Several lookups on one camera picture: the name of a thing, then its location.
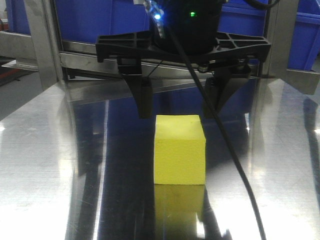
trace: blue led light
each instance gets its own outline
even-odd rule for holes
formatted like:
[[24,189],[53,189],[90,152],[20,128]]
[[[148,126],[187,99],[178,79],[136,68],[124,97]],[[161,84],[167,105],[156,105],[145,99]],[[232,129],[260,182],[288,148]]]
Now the blue led light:
[[161,15],[159,13],[155,14],[154,16],[155,20],[160,20],[161,19]]

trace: metal table surface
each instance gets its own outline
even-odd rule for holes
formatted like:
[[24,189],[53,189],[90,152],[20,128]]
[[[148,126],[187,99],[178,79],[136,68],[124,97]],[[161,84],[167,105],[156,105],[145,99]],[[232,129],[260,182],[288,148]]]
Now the metal table surface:
[[[181,82],[155,84],[154,115],[201,116],[205,187],[154,186],[155,118],[138,118],[123,81],[54,85],[0,122],[0,239],[260,239],[215,122]],[[251,80],[220,116],[267,239],[320,239],[318,105],[280,79]]]

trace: blue plastic bin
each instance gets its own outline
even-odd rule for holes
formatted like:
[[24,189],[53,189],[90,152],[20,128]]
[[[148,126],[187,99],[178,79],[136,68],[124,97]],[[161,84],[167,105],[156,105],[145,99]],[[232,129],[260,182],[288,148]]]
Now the blue plastic bin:
[[55,3],[64,40],[95,43],[99,35],[149,29],[144,6],[134,5],[132,0],[55,0]]
[[288,67],[310,71],[320,50],[320,1],[301,0]]
[[5,0],[9,32],[30,34],[24,0]]
[[265,17],[266,12],[263,10],[244,4],[227,3],[222,7],[218,30],[232,34],[262,36]]

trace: reflective metal surface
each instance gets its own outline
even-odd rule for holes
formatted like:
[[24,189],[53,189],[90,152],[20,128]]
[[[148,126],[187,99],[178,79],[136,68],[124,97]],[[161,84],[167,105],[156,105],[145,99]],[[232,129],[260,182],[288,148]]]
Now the reflective metal surface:
[[[155,117],[138,118],[122,81],[99,91],[109,84],[87,86],[87,94],[70,85],[67,97],[55,85],[0,122],[0,238],[260,239],[241,178],[215,122],[203,117],[197,89],[155,86],[153,113],[201,116],[206,185],[154,186]],[[220,116],[267,239],[320,239],[318,105],[280,79],[251,80]]]
[[30,35],[0,31],[0,56],[36,59]]
[[43,90],[64,79],[59,57],[59,26],[54,20],[53,1],[24,0],[26,15],[32,36],[34,53]]

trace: metal plate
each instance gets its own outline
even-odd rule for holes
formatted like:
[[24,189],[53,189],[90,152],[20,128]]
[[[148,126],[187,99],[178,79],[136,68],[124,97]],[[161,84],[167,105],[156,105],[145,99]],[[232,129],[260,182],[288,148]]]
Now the metal plate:
[[[233,240],[260,239],[216,124],[202,117],[198,91],[190,85],[160,91],[153,106],[154,115],[201,115],[205,188],[154,187],[155,118],[138,119],[134,100],[121,91],[119,97],[106,92],[103,101],[67,103],[55,85],[0,122],[0,237],[215,240],[229,233]],[[320,238],[319,113],[317,104],[276,79],[251,80],[220,113],[267,239]],[[192,204],[172,205],[170,191]]]

